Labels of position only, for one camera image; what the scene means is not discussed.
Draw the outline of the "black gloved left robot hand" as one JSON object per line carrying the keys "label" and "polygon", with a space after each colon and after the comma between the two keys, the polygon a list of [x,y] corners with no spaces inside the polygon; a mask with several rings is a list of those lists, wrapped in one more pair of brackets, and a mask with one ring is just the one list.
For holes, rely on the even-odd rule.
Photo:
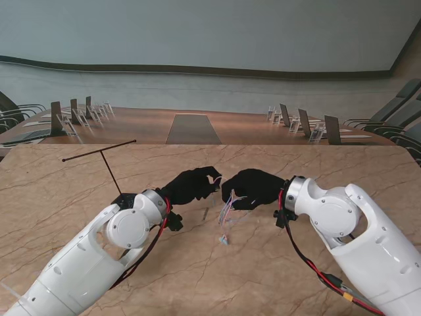
{"label": "black gloved left robot hand", "polygon": [[185,205],[206,199],[220,188],[222,175],[212,166],[181,172],[174,180],[155,191],[172,205]]}

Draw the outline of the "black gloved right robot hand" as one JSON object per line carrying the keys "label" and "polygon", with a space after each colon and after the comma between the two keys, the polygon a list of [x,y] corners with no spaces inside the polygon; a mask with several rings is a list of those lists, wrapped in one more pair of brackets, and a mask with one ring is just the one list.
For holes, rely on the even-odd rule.
{"label": "black gloved right robot hand", "polygon": [[232,203],[236,210],[254,210],[278,199],[285,180],[260,169],[245,169],[222,184],[222,200],[226,203],[232,190],[241,199]]}

